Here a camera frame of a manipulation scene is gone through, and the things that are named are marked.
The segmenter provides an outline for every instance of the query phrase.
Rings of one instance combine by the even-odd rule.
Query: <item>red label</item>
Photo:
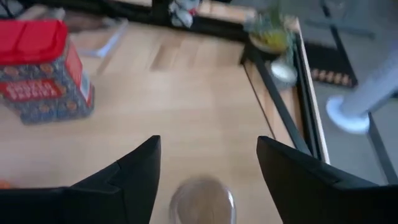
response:
[[[39,100],[62,96],[53,79],[0,82],[0,92],[12,101]]]
[[[72,43],[69,43],[68,55],[65,61],[69,75],[72,77],[76,86],[80,88],[81,73],[83,71],[83,65],[81,64],[79,55],[77,54],[76,48]]]
[[[91,84],[88,76],[83,74],[83,65],[81,64],[76,48],[72,43],[69,43],[68,55],[65,61],[65,66],[69,75],[75,82],[75,85],[80,90],[81,95],[86,100],[87,105],[90,105],[91,98]]]

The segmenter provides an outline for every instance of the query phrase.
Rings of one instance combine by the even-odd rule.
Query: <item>doormat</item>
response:
[[[350,62],[344,60],[336,48],[313,42],[304,45],[313,81],[346,88],[358,85]]]

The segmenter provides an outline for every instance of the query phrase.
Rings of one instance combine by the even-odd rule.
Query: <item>red lid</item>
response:
[[[0,21],[0,65],[43,63],[59,57],[66,25],[50,21]]]

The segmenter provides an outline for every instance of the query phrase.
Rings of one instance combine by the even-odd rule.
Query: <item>snack container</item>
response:
[[[0,21],[0,94],[24,124],[87,117],[94,92],[63,22]]]

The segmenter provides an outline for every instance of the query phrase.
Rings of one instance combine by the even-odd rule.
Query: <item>stuffed toy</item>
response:
[[[191,27],[200,0],[173,0],[169,5],[172,24],[177,27]]]

